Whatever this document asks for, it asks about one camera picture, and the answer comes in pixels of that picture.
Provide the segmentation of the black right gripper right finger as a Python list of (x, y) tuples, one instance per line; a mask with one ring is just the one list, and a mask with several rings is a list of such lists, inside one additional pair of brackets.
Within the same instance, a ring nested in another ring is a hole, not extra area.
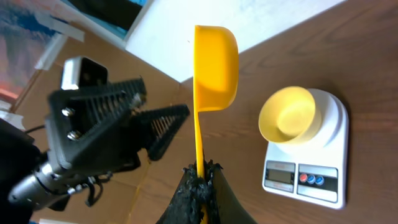
[(257, 221), (243, 208), (229, 186), (221, 165), (210, 160), (205, 169), (211, 187), (210, 199), (206, 203), (208, 223), (256, 224)]

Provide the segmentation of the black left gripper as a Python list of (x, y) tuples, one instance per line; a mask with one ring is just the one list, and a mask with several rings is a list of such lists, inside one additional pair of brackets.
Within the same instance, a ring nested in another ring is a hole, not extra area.
[[(113, 84), (59, 90), (49, 96), (49, 144), (61, 172), (103, 174), (140, 166), (127, 124), (133, 109), (146, 101), (142, 78)], [(185, 104), (135, 115), (135, 137), (150, 160), (165, 154), (190, 116)]]

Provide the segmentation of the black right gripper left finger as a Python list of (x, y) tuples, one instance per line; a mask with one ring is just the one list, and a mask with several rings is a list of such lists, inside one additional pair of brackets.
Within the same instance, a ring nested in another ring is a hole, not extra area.
[(156, 224), (199, 224), (203, 219), (204, 181), (197, 177), (195, 166), (184, 167), (182, 171), (180, 183)]

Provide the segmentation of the yellow measuring scoop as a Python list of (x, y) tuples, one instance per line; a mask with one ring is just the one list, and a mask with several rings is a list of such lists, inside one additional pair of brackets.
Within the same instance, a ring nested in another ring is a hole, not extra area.
[(224, 110), (238, 87), (238, 45), (225, 27), (195, 26), (193, 43), (193, 115), (197, 177), (205, 177), (205, 155), (198, 114)]

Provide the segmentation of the yellow plastic bowl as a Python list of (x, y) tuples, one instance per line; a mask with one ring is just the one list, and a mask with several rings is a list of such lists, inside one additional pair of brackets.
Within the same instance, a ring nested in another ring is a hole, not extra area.
[(302, 144), (317, 134), (322, 114), (308, 89), (288, 86), (267, 99), (259, 113), (258, 125), (262, 137), (269, 142)]

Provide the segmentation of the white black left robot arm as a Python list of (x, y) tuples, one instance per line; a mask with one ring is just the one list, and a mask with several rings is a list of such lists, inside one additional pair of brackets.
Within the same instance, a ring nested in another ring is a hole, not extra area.
[(84, 190), (93, 206), (114, 174), (140, 166), (141, 149), (161, 159), (190, 112), (186, 105), (144, 110), (146, 96), (141, 78), (53, 92), (45, 152), (1, 121), (1, 222), (28, 223), (43, 208), (61, 212)]

